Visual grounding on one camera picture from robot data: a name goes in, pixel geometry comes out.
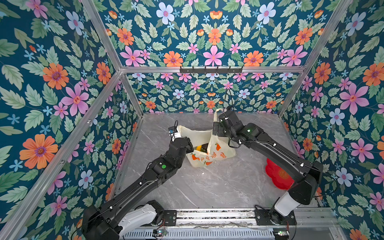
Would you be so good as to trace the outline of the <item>yellow plastic fruit-print bag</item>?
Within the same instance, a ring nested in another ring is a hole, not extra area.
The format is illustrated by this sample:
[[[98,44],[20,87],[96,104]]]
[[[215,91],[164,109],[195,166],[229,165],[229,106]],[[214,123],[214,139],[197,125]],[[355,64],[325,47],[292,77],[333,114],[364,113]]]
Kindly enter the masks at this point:
[[[176,128],[175,137],[189,138],[194,147],[193,151],[187,154],[187,159],[194,168],[204,168],[236,156],[236,150],[229,146],[230,139],[219,130],[218,112],[214,113],[211,130],[197,131],[184,126]]]

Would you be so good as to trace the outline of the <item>red flower-shaped plate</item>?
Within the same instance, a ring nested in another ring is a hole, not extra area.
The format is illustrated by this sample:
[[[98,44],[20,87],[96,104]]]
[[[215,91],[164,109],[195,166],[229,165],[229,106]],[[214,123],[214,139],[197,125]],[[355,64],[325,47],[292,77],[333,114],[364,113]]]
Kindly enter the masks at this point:
[[[294,180],[288,173],[277,164],[273,163],[270,159],[267,159],[265,171],[278,189],[288,190],[294,184]]]

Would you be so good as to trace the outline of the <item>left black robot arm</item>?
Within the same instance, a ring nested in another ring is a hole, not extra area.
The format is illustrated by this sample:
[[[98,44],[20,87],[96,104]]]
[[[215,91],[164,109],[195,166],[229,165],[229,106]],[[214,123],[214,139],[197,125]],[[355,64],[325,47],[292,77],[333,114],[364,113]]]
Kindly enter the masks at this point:
[[[174,176],[186,155],[194,150],[191,140],[182,137],[177,126],[170,127],[169,134],[169,149],[151,161],[133,184],[107,203],[84,211],[82,233],[87,240],[119,240],[143,225],[162,221],[164,208],[157,201],[149,201],[138,209],[134,207]]]

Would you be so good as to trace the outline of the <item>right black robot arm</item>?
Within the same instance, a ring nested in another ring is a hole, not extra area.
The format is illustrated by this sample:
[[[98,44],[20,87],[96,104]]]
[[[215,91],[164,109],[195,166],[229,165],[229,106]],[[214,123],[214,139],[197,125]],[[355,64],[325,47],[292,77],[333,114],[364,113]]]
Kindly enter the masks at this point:
[[[243,125],[231,107],[214,120],[213,134],[263,154],[293,179],[293,185],[266,211],[268,223],[285,224],[298,206],[309,205],[315,197],[323,176],[322,164],[302,159],[253,123]]]

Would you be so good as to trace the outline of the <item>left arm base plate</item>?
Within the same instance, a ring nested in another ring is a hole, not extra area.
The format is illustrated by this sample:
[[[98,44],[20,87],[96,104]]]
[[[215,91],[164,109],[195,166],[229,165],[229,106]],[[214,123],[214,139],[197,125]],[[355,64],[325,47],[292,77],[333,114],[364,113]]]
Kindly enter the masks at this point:
[[[176,226],[178,211],[164,210],[157,213],[154,220],[150,223],[151,226]]]

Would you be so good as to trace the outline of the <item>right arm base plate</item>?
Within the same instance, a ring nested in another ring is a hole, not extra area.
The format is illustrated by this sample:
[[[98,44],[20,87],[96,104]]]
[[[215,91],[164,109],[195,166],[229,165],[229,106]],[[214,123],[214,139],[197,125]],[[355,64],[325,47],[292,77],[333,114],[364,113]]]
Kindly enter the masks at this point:
[[[296,216],[291,211],[287,216],[282,216],[274,209],[267,210],[260,206],[255,206],[255,219],[258,226],[296,226]]]

